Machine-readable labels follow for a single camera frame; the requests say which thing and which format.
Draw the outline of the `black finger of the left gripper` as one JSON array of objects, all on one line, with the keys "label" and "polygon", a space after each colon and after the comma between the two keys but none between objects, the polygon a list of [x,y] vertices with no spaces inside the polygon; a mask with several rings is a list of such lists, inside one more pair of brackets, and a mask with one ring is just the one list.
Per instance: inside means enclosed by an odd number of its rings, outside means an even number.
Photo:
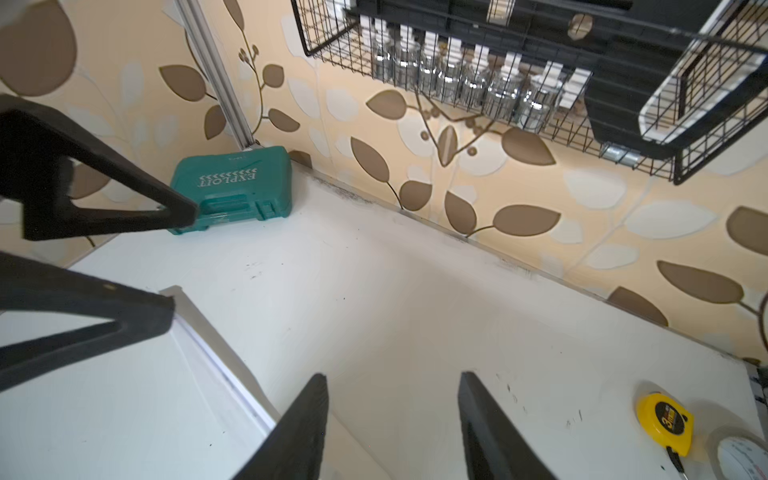
[{"label": "black finger of the left gripper", "polygon": [[98,318],[87,327],[1,348],[3,392],[63,367],[169,332],[173,298],[1,254],[1,310]]},{"label": "black finger of the left gripper", "polygon": [[[69,197],[77,160],[163,206],[84,209]],[[43,241],[192,225],[198,206],[56,109],[1,96],[1,196],[22,205],[23,238]]]}]

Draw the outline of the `white narrow menu rack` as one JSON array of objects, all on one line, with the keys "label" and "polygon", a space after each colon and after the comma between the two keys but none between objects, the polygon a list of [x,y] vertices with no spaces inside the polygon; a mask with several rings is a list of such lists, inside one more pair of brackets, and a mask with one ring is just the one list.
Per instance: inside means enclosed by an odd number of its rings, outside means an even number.
[{"label": "white narrow menu rack", "polygon": [[311,377],[323,317],[289,294],[217,301],[175,288],[154,339],[1,396],[5,479],[230,479]]}]

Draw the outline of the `yellow tape measure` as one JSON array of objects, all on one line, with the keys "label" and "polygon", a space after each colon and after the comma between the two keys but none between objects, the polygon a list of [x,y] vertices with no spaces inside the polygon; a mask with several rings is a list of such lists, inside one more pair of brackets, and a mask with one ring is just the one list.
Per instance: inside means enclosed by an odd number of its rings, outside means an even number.
[{"label": "yellow tape measure", "polygon": [[687,479],[682,459],[693,444],[694,415],[662,392],[641,397],[635,413],[644,432],[664,449],[680,477]]}]

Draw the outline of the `aluminium frame bars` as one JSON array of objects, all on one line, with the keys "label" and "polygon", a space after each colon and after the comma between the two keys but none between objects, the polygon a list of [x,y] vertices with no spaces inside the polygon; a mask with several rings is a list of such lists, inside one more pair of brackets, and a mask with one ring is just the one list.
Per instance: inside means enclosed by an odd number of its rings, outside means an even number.
[{"label": "aluminium frame bars", "polygon": [[200,66],[215,91],[215,96],[238,146],[241,150],[249,149],[255,144],[253,134],[226,70],[202,4],[197,0],[176,0],[174,4],[184,23],[190,46],[197,53]]}]

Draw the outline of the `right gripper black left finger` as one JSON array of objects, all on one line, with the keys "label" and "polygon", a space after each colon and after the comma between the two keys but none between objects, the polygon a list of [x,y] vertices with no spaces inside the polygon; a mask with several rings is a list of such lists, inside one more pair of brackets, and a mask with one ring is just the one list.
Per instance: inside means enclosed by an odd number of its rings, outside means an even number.
[{"label": "right gripper black left finger", "polygon": [[328,412],[327,379],[316,373],[234,479],[318,480]]}]

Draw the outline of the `green plastic tool case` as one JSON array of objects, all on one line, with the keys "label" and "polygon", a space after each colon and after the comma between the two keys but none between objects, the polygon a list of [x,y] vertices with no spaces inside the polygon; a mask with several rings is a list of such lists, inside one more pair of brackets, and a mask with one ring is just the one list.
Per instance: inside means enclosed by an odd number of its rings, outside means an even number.
[{"label": "green plastic tool case", "polygon": [[293,207],[292,161],[281,146],[188,157],[177,165],[171,187],[198,206],[195,222],[172,228],[174,235],[286,218]]}]

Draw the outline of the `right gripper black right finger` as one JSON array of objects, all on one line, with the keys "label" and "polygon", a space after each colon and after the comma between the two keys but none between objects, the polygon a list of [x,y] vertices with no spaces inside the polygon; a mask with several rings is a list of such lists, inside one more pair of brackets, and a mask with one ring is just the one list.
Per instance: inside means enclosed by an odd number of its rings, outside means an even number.
[{"label": "right gripper black right finger", "polygon": [[473,372],[461,374],[458,408],[470,479],[554,477]]}]

